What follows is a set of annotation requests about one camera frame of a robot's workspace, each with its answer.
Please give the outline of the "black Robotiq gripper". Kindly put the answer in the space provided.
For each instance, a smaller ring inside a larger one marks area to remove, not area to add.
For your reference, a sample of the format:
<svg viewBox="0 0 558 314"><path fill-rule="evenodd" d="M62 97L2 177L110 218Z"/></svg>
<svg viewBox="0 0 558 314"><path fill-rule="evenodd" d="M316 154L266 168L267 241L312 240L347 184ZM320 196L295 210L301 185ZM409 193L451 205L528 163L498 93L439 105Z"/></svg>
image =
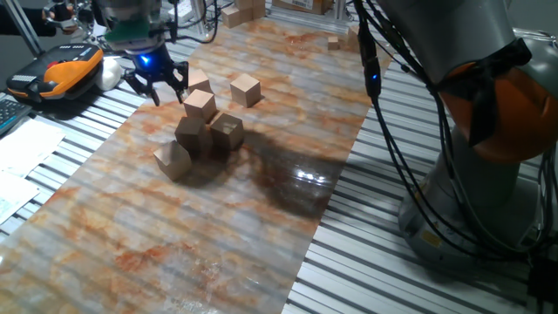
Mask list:
<svg viewBox="0 0 558 314"><path fill-rule="evenodd" d="M189 87L187 61L174 63L165 45L150 52L131 55L131 60L135 70L125 70L123 79L137 94L151 98L153 103L159 106L160 98L153 82L167 81L173 77L172 88L175 95L180 103L184 101Z"/></svg>

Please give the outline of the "person's hand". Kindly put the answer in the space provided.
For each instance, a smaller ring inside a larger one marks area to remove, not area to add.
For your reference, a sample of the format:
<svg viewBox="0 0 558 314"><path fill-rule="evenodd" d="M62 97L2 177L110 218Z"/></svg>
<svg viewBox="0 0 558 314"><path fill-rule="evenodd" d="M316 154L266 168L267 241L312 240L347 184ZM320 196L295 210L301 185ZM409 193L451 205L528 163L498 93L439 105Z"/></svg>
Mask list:
<svg viewBox="0 0 558 314"><path fill-rule="evenodd" d="M73 12L73 5L68 0L51 0L43 8L47 25L63 31L76 30L78 20Z"/></svg>

